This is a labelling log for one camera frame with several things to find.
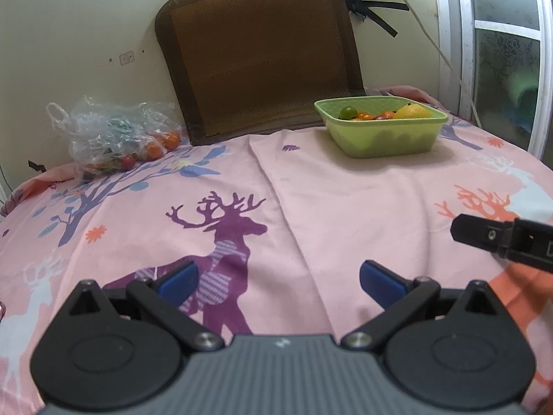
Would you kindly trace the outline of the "large yellow grapefruit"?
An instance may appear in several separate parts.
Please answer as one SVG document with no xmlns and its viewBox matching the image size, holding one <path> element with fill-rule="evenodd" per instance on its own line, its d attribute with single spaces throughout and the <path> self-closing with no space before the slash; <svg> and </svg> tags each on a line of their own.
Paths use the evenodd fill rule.
<svg viewBox="0 0 553 415">
<path fill-rule="evenodd" d="M 423 105 L 417 103 L 408 103 L 395 111 L 395 119 L 423 119 L 431 118 L 430 110 Z"/>
</svg>

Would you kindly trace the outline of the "green plastic basin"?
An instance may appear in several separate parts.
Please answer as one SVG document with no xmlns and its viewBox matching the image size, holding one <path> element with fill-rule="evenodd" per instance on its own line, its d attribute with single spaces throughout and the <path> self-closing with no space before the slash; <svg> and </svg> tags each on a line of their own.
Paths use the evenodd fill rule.
<svg viewBox="0 0 553 415">
<path fill-rule="evenodd" d="M 386 111 L 395 112 L 408 103 L 426 106 L 431 118 L 383 118 Z M 352 106 L 358 116 L 341 120 L 342 108 Z M 405 156 L 428 152 L 448 115 L 417 101 L 393 95 L 352 96 L 323 99 L 314 103 L 315 110 L 337 146 L 354 158 Z"/>
</svg>

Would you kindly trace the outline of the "frosted glass window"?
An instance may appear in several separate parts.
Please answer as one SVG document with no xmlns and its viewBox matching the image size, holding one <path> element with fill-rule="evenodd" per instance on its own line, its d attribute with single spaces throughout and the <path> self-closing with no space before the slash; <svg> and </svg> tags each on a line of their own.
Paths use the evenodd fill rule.
<svg viewBox="0 0 553 415">
<path fill-rule="evenodd" d="M 437 0 L 439 99 L 552 163 L 552 0 Z"/>
</svg>

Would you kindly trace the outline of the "green tomato back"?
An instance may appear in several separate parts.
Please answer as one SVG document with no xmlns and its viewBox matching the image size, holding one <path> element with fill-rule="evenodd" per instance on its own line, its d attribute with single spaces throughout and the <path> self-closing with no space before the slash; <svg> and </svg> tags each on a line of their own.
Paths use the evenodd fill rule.
<svg viewBox="0 0 553 415">
<path fill-rule="evenodd" d="M 339 118 L 341 120 L 352 120 L 358 116 L 358 111 L 352 106 L 346 106 L 341 109 L 339 113 Z"/>
</svg>

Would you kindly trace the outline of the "pink deer bedsheet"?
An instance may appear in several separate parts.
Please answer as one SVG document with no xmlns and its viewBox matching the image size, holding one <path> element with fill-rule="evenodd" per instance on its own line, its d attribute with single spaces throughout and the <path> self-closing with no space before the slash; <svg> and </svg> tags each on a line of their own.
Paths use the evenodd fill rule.
<svg viewBox="0 0 553 415">
<path fill-rule="evenodd" d="M 194 260 L 201 281 L 184 310 L 210 330 L 340 336 L 379 313 L 358 281 L 373 259 L 449 288 L 489 282 L 536 357 L 525 407 L 548 414 L 552 276 L 455 242 L 459 214 L 550 223 L 552 172 L 455 117 L 413 156 L 351 158 L 308 128 L 182 144 L 87 184 L 73 165 L 51 169 L 1 210 L 1 410 L 41 408 L 30 356 L 83 279 L 123 284 Z"/>
</svg>

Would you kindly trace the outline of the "clear plastic fruit bag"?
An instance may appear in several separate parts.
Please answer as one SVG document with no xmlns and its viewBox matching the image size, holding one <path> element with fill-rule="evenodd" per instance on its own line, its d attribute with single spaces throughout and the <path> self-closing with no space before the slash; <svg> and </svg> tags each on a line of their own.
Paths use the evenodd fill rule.
<svg viewBox="0 0 553 415">
<path fill-rule="evenodd" d="M 68 141 L 68 152 L 83 182 L 128 172 L 176 150 L 184 128 L 172 120 L 174 105 L 145 101 L 134 106 L 81 98 L 71 111 L 46 105 L 54 130 Z"/>
</svg>

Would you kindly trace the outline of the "black tape cross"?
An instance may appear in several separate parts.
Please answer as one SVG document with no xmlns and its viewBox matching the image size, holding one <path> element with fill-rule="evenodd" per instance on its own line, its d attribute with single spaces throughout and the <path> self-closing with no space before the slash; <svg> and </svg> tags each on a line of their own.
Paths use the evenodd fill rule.
<svg viewBox="0 0 553 415">
<path fill-rule="evenodd" d="M 399 2 L 383 2 L 375 0 L 344 0 L 348 12 L 356 16 L 360 21 L 370 20 L 379 25 L 389 36 L 395 38 L 397 31 L 386 20 L 383 20 L 374 9 L 392 9 L 409 12 L 407 4 Z"/>
</svg>

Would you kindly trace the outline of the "brown seat cushion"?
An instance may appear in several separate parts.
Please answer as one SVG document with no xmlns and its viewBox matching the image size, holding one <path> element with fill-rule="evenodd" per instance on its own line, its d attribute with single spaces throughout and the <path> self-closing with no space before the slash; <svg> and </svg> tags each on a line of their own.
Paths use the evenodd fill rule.
<svg viewBox="0 0 553 415">
<path fill-rule="evenodd" d="M 320 124 L 365 92 L 344 0 L 169 0 L 154 20 L 189 140 Z"/>
</svg>

